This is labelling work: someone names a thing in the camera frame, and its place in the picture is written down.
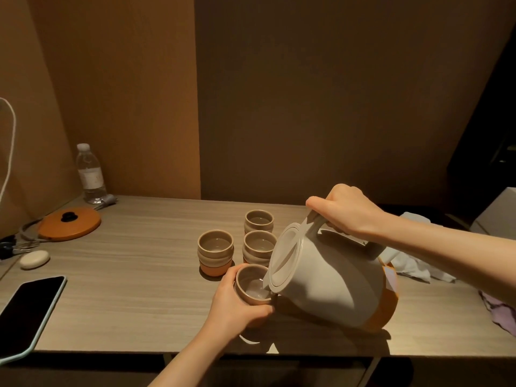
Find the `plastic water bottle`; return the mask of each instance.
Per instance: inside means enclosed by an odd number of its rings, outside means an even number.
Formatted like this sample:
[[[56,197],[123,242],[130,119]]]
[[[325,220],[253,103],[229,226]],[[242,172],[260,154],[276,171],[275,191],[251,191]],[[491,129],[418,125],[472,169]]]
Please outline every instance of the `plastic water bottle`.
[[[77,169],[84,189],[84,200],[89,204],[100,204],[107,195],[99,160],[93,155],[89,144],[77,144]]]

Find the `phone case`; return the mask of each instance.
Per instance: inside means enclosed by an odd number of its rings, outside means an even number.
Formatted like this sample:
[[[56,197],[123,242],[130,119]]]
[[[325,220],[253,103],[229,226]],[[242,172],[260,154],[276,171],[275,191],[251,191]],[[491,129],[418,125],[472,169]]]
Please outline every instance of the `phone case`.
[[[3,358],[3,359],[0,359],[0,366],[2,366],[3,364],[7,364],[11,361],[14,361],[14,360],[19,360],[19,359],[22,359],[24,358],[25,356],[27,356],[31,351],[34,350],[35,348],[35,345],[36,343],[38,342],[38,339],[39,337],[41,336],[41,333],[43,332],[43,329],[45,328],[45,325],[46,325],[46,322],[48,321],[48,318],[50,318],[50,314],[52,313],[52,311],[54,310],[54,307],[56,306],[56,303],[57,303],[57,300],[59,299],[59,296],[61,296],[61,292],[63,291],[66,283],[67,283],[67,278],[64,276],[64,275],[55,275],[53,277],[45,277],[44,279],[47,279],[47,278],[54,278],[54,277],[63,277],[63,282],[61,284],[61,286],[59,287],[55,297],[54,297],[54,300],[52,300],[52,303],[50,304],[50,307],[48,307],[48,311],[46,312],[46,315],[45,315],[45,318],[43,318],[42,322],[41,322],[41,325],[39,326],[38,328],[38,331],[36,332],[36,334],[34,335],[34,339],[33,341],[30,343],[30,346],[28,347],[27,350],[19,353],[19,354],[15,354],[14,356],[10,356],[10,357],[6,357],[6,358]],[[33,282],[33,281],[39,281],[39,280],[44,280],[44,279],[33,279],[32,281],[26,281],[26,282]],[[6,306],[7,304],[9,304],[9,302],[12,300],[12,298],[15,296],[15,293],[18,291],[18,289],[20,289],[20,286],[16,289],[16,291],[12,294],[11,298],[9,299],[9,301],[6,303]]]

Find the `hand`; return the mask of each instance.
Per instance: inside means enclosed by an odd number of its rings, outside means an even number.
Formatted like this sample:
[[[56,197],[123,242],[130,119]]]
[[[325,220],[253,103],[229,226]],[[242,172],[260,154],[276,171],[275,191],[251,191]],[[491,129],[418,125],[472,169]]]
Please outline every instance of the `hand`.
[[[312,196],[306,206],[324,216],[333,227],[349,235],[369,240],[378,223],[387,215],[367,198],[360,189],[338,184],[331,189],[326,200]]]
[[[274,312],[273,306],[248,305],[235,292],[233,284],[236,273],[244,266],[241,264],[228,269],[213,296],[212,307],[203,326],[203,329],[222,339],[224,345],[244,331],[250,322]]]

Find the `purple cloth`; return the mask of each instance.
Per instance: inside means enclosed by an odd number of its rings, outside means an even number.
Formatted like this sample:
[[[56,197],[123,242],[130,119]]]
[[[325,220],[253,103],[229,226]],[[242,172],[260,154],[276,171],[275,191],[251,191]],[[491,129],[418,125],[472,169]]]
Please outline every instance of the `purple cloth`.
[[[486,308],[491,311],[491,319],[502,329],[516,336],[516,310],[485,292],[478,291]]]

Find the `bottle label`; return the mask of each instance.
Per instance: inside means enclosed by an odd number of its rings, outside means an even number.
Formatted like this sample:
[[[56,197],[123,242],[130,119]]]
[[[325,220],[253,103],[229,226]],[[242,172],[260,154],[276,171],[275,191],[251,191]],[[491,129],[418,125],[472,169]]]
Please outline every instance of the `bottle label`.
[[[79,170],[79,176],[81,177],[81,182],[85,189],[98,189],[104,186],[104,178],[102,177],[100,167]]]

